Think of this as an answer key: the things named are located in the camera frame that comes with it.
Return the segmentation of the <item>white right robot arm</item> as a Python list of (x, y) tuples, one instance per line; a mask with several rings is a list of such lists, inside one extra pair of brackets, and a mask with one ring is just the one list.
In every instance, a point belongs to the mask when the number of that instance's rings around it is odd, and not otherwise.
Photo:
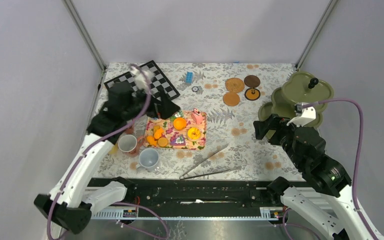
[(289, 207), (305, 218), (329, 240), (384, 240), (359, 200), (353, 197), (352, 180), (345, 168), (325, 153), (326, 141), (313, 127), (299, 127), (277, 114), (254, 121), (255, 137), (274, 131), (269, 143), (280, 146), (307, 184), (329, 204), (334, 216), (304, 197), (284, 177), (267, 187), (267, 201)]

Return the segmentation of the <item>purple cake slice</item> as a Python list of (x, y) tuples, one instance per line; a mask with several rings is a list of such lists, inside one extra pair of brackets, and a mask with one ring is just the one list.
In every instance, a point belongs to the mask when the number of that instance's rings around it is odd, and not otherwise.
[(174, 134), (170, 138), (170, 145), (175, 147), (175, 146), (186, 146), (186, 139), (185, 136), (181, 133), (179, 134)]

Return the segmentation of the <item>pink cake piece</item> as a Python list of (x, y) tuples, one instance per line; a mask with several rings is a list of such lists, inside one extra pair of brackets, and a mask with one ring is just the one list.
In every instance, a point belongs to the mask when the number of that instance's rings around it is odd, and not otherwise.
[(205, 119), (205, 116), (197, 108), (193, 109), (191, 117), (193, 121), (198, 125), (200, 125)]

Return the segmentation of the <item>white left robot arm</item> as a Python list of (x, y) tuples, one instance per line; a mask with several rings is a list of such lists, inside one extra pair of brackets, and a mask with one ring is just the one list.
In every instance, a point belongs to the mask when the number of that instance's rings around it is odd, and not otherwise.
[(123, 177), (85, 196), (85, 190), (100, 162), (116, 145), (120, 136), (143, 115), (166, 120), (181, 108), (158, 86), (159, 98), (148, 89), (134, 91), (129, 83), (115, 83), (108, 89), (107, 101), (100, 107), (86, 129), (86, 135), (74, 160), (55, 187), (47, 194), (38, 194), (34, 205), (47, 218), (47, 237), (52, 239), (51, 224), (68, 232), (82, 232), (92, 215), (121, 203), (135, 200), (135, 184)]

